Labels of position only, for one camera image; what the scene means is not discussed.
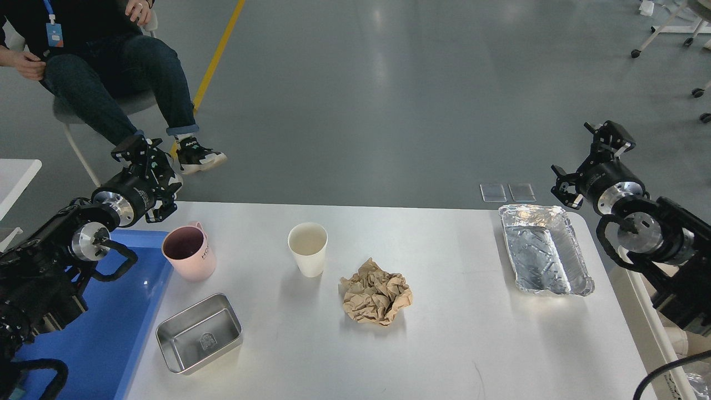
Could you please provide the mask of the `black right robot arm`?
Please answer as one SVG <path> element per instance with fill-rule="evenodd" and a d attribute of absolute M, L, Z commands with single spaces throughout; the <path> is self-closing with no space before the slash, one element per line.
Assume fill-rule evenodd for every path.
<path fill-rule="evenodd" d="M 685 331 L 709 336 L 709 224 L 670 198 L 650 197 L 620 161 L 637 144 L 622 125 L 584 127 L 593 136 L 589 155 L 570 174 L 552 166 L 552 194 L 568 208 L 591 203 L 601 218 L 596 234 L 607 256 L 647 279 L 656 311 Z"/>

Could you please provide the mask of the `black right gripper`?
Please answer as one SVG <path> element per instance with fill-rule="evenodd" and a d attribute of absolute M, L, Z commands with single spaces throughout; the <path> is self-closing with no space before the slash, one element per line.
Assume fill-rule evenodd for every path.
<path fill-rule="evenodd" d="M 556 175 L 553 196 L 565 207 L 579 210 L 584 200 L 600 215 L 630 216 L 645 210 L 645 185 L 620 158 L 632 151 L 637 141 L 619 123 L 606 121 L 596 127 L 584 122 L 593 134 L 590 159 L 613 159 L 593 165 L 584 163 L 576 172 L 567 174 L 560 166 L 551 165 Z"/>

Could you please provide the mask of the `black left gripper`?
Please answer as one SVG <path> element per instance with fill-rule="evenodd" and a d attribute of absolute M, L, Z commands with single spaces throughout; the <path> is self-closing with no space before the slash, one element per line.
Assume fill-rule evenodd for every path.
<path fill-rule="evenodd" d="M 111 157 L 122 164 L 149 164 L 163 139 L 132 135 L 114 147 Z M 177 210 L 178 175 L 171 166 L 131 166 L 92 193 L 92 204 L 103 205 L 117 219 L 117 226 L 130 227 L 140 218 L 159 223 Z"/>

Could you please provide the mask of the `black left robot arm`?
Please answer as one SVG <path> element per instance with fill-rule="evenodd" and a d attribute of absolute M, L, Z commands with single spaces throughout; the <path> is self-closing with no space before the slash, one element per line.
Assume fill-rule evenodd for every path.
<path fill-rule="evenodd" d="M 41 398 L 55 399 L 68 380 L 61 360 L 18 361 L 17 352 L 44 333 L 65 329 L 87 311 L 84 291 L 91 279 L 109 283 L 121 278 L 139 260 L 137 254 L 111 238 L 117 228 L 165 220 L 176 211 L 181 183 L 170 184 L 173 172 L 162 139 L 135 134 L 112 150 L 123 169 L 97 187 L 91 197 L 78 197 L 25 242 L 2 252 L 1 344 L 2 398 L 9 399 L 23 376 L 50 369 L 54 377 Z"/>

